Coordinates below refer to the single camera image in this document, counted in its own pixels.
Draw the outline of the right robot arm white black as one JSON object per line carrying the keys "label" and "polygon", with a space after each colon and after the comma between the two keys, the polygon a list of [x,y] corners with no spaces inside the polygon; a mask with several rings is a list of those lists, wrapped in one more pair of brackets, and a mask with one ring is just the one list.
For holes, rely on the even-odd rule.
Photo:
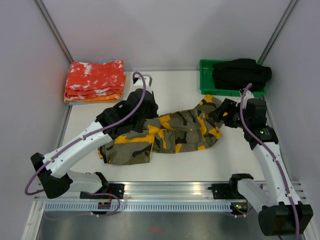
{"label": "right robot arm white black", "polygon": [[302,235],[314,212],[309,204],[302,203],[286,172],[279,140],[275,130],[267,125],[266,102],[259,98],[239,103],[225,99],[209,114],[215,122],[226,127],[241,128],[244,139],[256,157],[267,187],[263,191],[248,173],[236,173],[229,179],[228,193],[241,196],[258,214],[258,224],[265,236]]}

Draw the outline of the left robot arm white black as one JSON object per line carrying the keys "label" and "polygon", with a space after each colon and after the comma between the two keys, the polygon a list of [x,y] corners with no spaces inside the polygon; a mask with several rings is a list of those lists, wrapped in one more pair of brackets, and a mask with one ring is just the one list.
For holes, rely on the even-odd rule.
{"label": "left robot arm white black", "polygon": [[102,173],[74,172],[71,167],[93,150],[120,136],[132,131],[141,133],[145,120],[156,118],[157,111],[154,93],[138,88],[126,100],[106,108],[66,145],[45,155],[38,152],[32,155],[31,162],[47,198],[55,199],[66,192],[105,198],[110,185]]}

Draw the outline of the black trousers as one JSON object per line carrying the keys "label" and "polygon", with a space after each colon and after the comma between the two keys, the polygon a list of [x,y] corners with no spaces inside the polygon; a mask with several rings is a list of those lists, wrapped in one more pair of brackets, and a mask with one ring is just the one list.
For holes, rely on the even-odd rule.
{"label": "black trousers", "polygon": [[252,84],[250,90],[260,92],[272,78],[272,69],[254,59],[239,58],[212,65],[214,85],[220,90],[240,90]]}

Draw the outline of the camouflage yellow green trousers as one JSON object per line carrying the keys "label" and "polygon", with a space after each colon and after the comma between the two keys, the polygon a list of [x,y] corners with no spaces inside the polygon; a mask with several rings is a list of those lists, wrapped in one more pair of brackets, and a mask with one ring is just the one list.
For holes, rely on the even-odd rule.
{"label": "camouflage yellow green trousers", "polygon": [[147,119],[141,129],[98,147],[98,156],[105,164],[136,165],[149,163],[152,153],[178,154],[211,148],[222,137],[222,123],[209,114],[221,104],[221,100],[207,94],[192,109]]}

